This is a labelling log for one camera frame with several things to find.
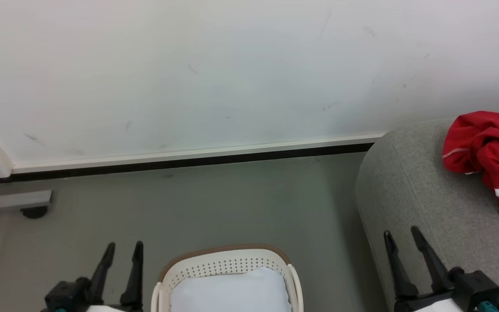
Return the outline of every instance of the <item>gray couch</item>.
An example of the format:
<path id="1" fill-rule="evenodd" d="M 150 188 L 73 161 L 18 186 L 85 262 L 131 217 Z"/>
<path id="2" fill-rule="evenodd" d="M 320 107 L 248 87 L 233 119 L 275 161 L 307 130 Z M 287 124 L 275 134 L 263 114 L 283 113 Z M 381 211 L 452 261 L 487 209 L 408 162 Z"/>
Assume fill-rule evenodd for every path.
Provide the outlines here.
<path id="1" fill-rule="evenodd" d="M 417 225 L 448 269 L 482 270 L 499 284 L 498 203 L 481 174 L 448 172 L 442 145 L 451 120 L 412 124 L 384 135 L 367 153 L 356 199 L 389 308 L 394 288 L 382 233 L 392 232 L 420 293 L 430 277 L 410 227 Z"/>

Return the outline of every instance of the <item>brown basket rim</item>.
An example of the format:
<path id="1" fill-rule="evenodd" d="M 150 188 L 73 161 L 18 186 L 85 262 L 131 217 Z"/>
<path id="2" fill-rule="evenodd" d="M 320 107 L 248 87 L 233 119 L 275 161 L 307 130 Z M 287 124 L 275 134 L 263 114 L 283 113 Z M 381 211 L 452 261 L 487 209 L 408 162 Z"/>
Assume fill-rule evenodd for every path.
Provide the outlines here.
<path id="1" fill-rule="evenodd" d="M 238 245 L 226 245 L 226 246 L 221 246 L 221 247 L 214 247 L 214 248 L 209 248 L 209 249 L 202 249 L 198 251 L 192 251 L 190 253 L 185 253 L 183 255 L 180 255 L 178 257 L 175 257 L 171 261 L 168 262 L 167 265 L 161 270 L 161 274 L 159 275 L 159 283 L 162 283 L 163 280 L 165 279 L 165 275 L 167 272 L 172 268 L 173 265 L 177 264 L 178 262 L 188 259 L 190 257 L 198 257 L 201 255 L 206 255 L 206 254 L 213 254 L 213 253 L 219 253 L 221 251 L 230 251 L 230 250 L 242 250 L 242 249 L 266 249 L 273 251 L 277 255 L 279 255 L 282 260 L 284 260 L 286 265 L 289 265 L 290 259 L 288 256 L 283 253 L 282 250 L 278 249 L 277 247 L 273 245 L 267 245 L 267 244 L 238 244 Z"/>

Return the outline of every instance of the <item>white wall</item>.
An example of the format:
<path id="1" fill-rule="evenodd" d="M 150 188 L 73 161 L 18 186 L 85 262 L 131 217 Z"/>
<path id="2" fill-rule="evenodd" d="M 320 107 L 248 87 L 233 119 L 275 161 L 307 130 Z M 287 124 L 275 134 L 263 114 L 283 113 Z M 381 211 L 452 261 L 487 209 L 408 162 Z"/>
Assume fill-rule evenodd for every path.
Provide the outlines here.
<path id="1" fill-rule="evenodd" d="M 16 164 L 499 111 L 499 0 L 0 0 Z"/>

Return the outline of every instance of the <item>black baseboard strip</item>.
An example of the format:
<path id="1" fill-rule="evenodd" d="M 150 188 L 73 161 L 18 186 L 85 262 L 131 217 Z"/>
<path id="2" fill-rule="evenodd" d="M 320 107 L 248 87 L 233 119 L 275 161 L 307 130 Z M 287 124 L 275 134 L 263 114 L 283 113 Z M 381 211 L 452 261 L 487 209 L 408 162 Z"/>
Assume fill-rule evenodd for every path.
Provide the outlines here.
<path id="1" fill-rule="evenodd" d="M 157 169 L 180 168 L 188 166 L 205 166 L 205 165 L 228 164 L 236 162 L 237 163 L 253 162 L 256 160 L 358 153 L 358 152 L 368 151 L 372 145 L 373 145 L 372 143 L 362 143 L 362 144 L 351 144 L 344 146 L 306 148 L 302 150 L 301 149 L 280 150 L 277 152 L 263 152 L 255 154 L 168 160 L 165 162 L 150 162 L 150 163 L 144 162 L 141 164 L 126 164 L 126 165 L 117 165 L 117 166 L 99 166 L 99 167 L 54 170 L 54 171 L 45 171 L 45 172 L 17 173 L 17 174 L 11 174 L 8 178 L 0 179 L 0 183 L 61 179 L 61 178 L 70 178 L 73 176 L 87 176 L 87 175 L 93 176 L 96 174 L 157 170 Z"/>

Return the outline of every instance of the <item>baseboard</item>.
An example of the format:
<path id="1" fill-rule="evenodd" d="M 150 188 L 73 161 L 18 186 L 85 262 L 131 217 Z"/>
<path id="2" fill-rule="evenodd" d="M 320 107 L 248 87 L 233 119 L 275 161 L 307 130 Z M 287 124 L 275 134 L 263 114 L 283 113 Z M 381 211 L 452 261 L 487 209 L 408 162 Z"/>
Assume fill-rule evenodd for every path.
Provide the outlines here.
<path id="1" fill-rule="evenodd" d="M 364 152 L 382 135 L 383 133 L 208 150 L 18 164 L 13 168 L 11 176 L 0 179 L 0 182 L 23 182 L 182 166 Z"/>

